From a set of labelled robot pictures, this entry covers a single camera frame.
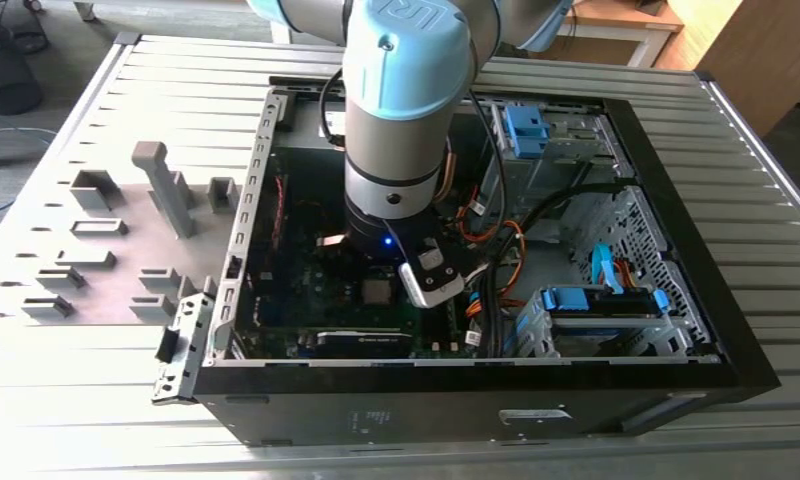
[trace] metal bracket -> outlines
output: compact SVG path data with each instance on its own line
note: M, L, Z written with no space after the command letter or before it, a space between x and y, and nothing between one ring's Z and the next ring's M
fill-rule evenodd
M213 303L208 295L197 293L185 297L177 306L174 321L165 327L157 349L161 364L150 397L154 405L197 403L192 391L204 357Z

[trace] gray plastic part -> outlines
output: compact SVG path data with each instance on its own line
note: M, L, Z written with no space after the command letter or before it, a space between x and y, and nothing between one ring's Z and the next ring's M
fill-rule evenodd
M144 321L165 321L174 316L174 305L162 294L132 297L128 308Z
M192 280L189 280L189 277L186 276L182 277L181 285L177 287L177 299L180 300L181 298L194 295L196 293L198 293L198 290L196 290Z
M53 263L72 267L112 268L112 266L116 264L116 256L109 250L84 252L69 252L66 250L60 250Z
M58 295L28 297L21 304L21 310L32 318L65 318L73 312L70 303Z
M120 218L77 220L70 225L70 233L77 237L109 237L128 233L128 226Z
M213 177L208 183L208 201L213 213L233 213L240 203L237 184L230 177Z
M138 281L149 292L168 293L180 288L181 275L173 268L142 268Z
M181 198L184 199L186 208L192 208L194 204L194 202L192 201L192 191L189 190L189 185L186 185L186 179L184 178L184 174L177 170L172 172L172 182L174 183L177 193L180 193Z
M168 150L162 142L136 142L133 165L148 174L154 189L154 198L169 220L178 238L189 238L194 223L189 216L189 207L174 184L169 167L165 164Z
M74 267L48 267L38 270L36 281L44 288L73 288L85 285L82 275Z
M108 197L118 192L118 185L105 170L80 170L69 190L84 210L109 210Z
M204 286L201 287L201 292L212 298L216 298L217 290L218 286L216 285L216 280L213 280L213 277L208 275L208 277L204 279Z
M137 32L118 32L116 40L112 42L116 45L136 45L142 38L142 34Z

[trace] black cable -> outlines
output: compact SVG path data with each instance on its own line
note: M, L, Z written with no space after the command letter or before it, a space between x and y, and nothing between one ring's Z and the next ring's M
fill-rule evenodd
M492 241L497 237L497 230L500 230L504 225L504 220L507 220L507 172L504 168L504 156L501 155L501 149L497 148L497 142L495 141L495 135L492 135L492 129L489 128L489 122L485 119L485 114L483 113L483 108L480 107L480 101L477 100L477 96L475 95L473 90L468 90L468 96L471 97L471 104L475 107L475 112L477 113L477 117L480 118L480 122L483 122L483 128L485 129L485 136L488 142L492 144L492 150L495 152L495 160L497 162L497 181L500 185L500 200L501 200L501 208L497 212L497 223L495 224L496 232L489 238L489 241L485 243L485 247L492 245Z
M329 131L329 122L326 120L326 113L325 113L325 102L326 102L326 94L328 94L329 90L332 90L332 87L340 80L342 74L344 74L344 69L338 68L337 72L334 72L334 75L332 75L332 78L329 78L326 80L325 84L322 85L322 90L320 90L320 129L322 130L322 135L325 135L326 141L338 148L344 148L344 145L345 145L344 136L334 135Z

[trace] gray floor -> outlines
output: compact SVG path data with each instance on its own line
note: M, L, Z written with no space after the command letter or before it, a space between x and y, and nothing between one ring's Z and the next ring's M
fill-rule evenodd
M0 127L8 120L18 126L58 130L120 31L252 41L270 39L268 23L249 14L98 5L98 22L84 23L70 3L45 2L45 6L48 10L40 18L52 45L28 57L45 91L45 102L25 115L0 118ZM314 39L297 36L296 41L310 43ZM767 143L800 185L800 111L789 113L768 135ZM0 205L14 198L41 153L42 144L33 138L0 134Z
M40 19L52 45L26 58L45 92L45 101L28 114L0 117L0 128L8 121L22 127L58 130L121 31L270 41L269 24L249 14L97 5L98 21L84 23L70 3L44 3L46 11ZM0 134L0 205L12 201L20 192L44 147L25 135Z

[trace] blue latch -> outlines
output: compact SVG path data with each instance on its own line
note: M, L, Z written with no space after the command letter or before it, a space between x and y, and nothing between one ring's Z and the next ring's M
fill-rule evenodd
M657 304L657 308L661 312L667 313L669 310L669 298L667 297L667 293L661 289L656 289L652 292L652 296L655 296L655 303Z
M516 158L541 158L548 145L548 127L537 107L509 106L504 109L507 130Z
M611 247L604 243L596 243L592 249L592 270L591 270L591 283L599 282L599 275L604 273L604 284L613 289L613 293L621 294L625 292L623 286L619 284L616 279L616 272L613 270L613 255L611 254Z
M545 310L589 310L587 294L580 287L552 288L543 292Z

